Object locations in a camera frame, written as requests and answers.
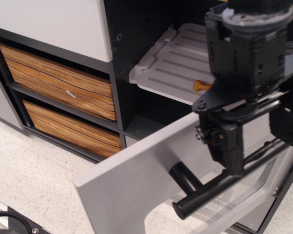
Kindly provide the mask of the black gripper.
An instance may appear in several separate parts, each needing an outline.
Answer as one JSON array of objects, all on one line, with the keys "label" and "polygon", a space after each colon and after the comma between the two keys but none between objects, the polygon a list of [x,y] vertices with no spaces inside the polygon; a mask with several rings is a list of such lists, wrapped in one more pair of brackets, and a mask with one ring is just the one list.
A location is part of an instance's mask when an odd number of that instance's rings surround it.
[{"label": "black gripper", "polygon": [[207,143],[219,123],[269,114],[271,133],[293,146],[291,4],[221,4],[205,16],[212,87],[193,105]]}]

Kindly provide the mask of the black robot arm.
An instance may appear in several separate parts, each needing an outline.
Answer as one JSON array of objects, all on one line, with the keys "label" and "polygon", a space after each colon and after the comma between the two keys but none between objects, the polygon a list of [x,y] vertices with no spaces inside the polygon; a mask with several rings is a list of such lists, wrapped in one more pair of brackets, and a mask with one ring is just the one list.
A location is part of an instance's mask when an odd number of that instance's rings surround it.
[{"label": "black robot arm", "polygon": [[271,133],[293,146],[292,0],[230,0],[206,14],[213,85],[194,103],[199,135],[231,176],[244,174],[243,125],[268,113]]}]

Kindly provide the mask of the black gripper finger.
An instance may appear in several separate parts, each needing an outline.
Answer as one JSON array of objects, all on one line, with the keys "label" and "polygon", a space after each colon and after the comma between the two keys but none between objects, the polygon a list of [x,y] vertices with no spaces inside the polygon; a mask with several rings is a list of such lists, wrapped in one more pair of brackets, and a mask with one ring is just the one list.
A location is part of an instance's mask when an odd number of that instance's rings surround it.
[{"label": "black gripper finger", "polygon": [[212,128],[207,145],[212,159],[231,176],[244,174],[243,127],[235,122],[219,123]]}]

